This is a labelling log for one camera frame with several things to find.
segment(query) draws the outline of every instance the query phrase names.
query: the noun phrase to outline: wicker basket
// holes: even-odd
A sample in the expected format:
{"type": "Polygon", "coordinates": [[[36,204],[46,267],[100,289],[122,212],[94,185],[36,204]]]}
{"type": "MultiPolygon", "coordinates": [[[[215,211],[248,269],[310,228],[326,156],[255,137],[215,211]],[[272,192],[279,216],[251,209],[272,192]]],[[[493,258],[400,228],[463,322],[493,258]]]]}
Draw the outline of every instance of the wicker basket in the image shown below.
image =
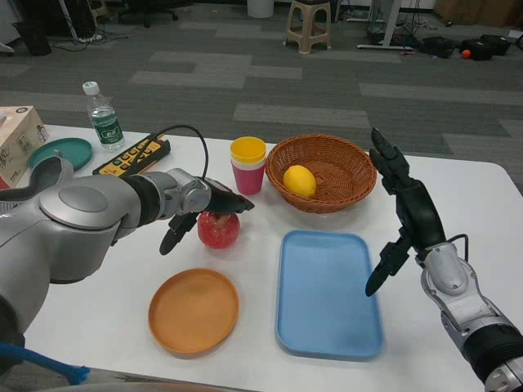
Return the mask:
{"type": "Polygon", "coordinates": [[[340,211],[359,202],[376,184],[376,169],[360,147],[341,137],[321,134],[291,137],[278,143],[267,157],[266,173],[289,204],[315,214],[340,211]],[[302,165],[314,174],[314,198],[303,198],[285,189],[284,173],[292,165],[302,165]]]}

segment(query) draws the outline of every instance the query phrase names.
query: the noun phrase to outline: orange plastic plate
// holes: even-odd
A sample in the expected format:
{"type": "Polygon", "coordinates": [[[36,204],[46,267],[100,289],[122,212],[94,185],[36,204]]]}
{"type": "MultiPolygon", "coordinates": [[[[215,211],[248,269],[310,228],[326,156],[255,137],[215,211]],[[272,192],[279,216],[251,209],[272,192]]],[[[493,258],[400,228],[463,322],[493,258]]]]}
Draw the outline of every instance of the orange plastic plate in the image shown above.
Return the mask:
{"type": "Polygon", "coordinates": [[[167,280],[149,307],[149,328],[165,349],[197,354],[223,341],[238,319],[235,286],[212,269],[188,269],[167,280]]]}

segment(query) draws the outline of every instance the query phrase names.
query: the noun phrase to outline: bottle label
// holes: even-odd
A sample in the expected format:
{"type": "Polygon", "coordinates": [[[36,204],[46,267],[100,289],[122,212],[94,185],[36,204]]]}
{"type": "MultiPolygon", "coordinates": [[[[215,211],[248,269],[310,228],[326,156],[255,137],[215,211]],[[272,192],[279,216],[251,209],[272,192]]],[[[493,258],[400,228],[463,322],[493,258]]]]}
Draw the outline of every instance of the bottle label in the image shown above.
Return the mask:
{"type": "Polygon", "coordinates": [[[109,125],[95,125],[94,128],[103,145],[118,143],[123,138],[122,128],[117,118],[109,125]]]}

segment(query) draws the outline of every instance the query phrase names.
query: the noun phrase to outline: white table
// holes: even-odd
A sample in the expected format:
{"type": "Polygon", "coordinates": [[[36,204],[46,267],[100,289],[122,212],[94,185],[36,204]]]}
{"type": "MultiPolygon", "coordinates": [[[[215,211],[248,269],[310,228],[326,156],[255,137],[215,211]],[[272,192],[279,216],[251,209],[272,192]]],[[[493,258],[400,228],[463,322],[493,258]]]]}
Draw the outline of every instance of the white table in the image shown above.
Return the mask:
{"type": "MultiPolygon", "coordinates": [[[[93,130],[48,129],[53,137],[78,136],[92,142],[93,160],[79,175],[89,174],[110,156],[101,151],[93,130]]],[[[141,137],[126,134],[129,144],[141,137]]],[[[183,167],[199,175],[203,167],[199,140],[177,136],[169,136],[169,140],[172,154],[154,170],[183,167]]],[[[208,140],[208,176],[234,189],[229,145],[227,140],[208,140]]],[[[469,234],[470,261],[483,293],[523,327],[523,199],[507,173],[491,163],[416,157],[409,157],[409,162],[412,176],[422,179],[431,192],[447,235],[469,234]]],[[[73,285],[51,286],[26,333],[26,346],[77,365],[250,390],[483,390],[440,325],[439,310],[423,293],[421,270],[413,259],[378,292],[387,342],[376,359],[343,362],[283,352],[275,338],[282,237],[293,229],[355,233],[367,241],[377,264],[383,246],[398,236],[395,199],[377,184],[353,208],[314,216],[287,205],[266,180],[261,193],[251,200],[256,207],[241,215],[242,231],[230,250],[209,251],[193,229],[168,256],[160,256],[166,221],[122,239],[91,277],[73,285]],[[212,268],[228,276],[238,288],[241,311],[235,330],[213,352],[197,359],[179,359],[154,342],[147,310],[166,279],[194,267],[212,268]]]]}

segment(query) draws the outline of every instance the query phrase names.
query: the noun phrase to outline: lemon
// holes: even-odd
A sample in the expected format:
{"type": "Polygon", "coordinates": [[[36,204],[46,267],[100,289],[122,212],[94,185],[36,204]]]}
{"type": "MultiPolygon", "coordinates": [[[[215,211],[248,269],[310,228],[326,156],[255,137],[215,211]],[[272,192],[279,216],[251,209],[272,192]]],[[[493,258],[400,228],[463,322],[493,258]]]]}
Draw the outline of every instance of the lemon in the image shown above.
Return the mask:
{"type": "Polygon", "coordinates": [[[309,169],[300,165],[287,169],[284,174],[284,185],[303,198],[312,198],[316,193],[316,178],[309,169]]]}

